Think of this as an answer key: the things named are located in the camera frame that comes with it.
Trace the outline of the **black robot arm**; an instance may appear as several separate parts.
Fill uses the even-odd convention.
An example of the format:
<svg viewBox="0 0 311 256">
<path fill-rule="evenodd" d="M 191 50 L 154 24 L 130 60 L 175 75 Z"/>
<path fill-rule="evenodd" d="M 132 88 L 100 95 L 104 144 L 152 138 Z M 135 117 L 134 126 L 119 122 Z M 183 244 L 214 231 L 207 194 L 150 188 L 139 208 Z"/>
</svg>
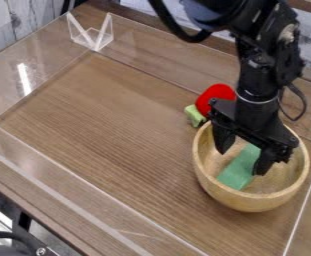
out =
<svg viewBox="0 0 311 256">
<path fill-rule="evenodd" d="M 286 0 L 183 0 L 191 22 L 227 30 L 241 64 L 234 100 L 213 98 L 209 118 L 215 148 L 226 153 L 242 138 L 261 149 L 253 173 L 290 160 L 299 139 L 279 118 L 281 97 L 302 75 L 299 21 Z"/>
</svg>

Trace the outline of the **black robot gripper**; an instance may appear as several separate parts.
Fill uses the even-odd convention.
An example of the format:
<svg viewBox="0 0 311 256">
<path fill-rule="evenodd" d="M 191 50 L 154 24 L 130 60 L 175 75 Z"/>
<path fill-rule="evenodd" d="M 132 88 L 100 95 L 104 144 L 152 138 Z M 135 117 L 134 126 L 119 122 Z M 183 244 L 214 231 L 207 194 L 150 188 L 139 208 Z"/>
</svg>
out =
<svg viewBox="0 0 311 256">
<path fill-rule="evenodd" d="M 261 149 L 253 174 L 263 176 L 274 163 L 287 163 L 299 145 L 297 136 L 278 116 L 281 94 L 265 101 L 237 95 L 237 99 L 213 99 L 209 118 L 213 122 L 215 148 L 225 154 L 239 136 Z"/>
</svg>

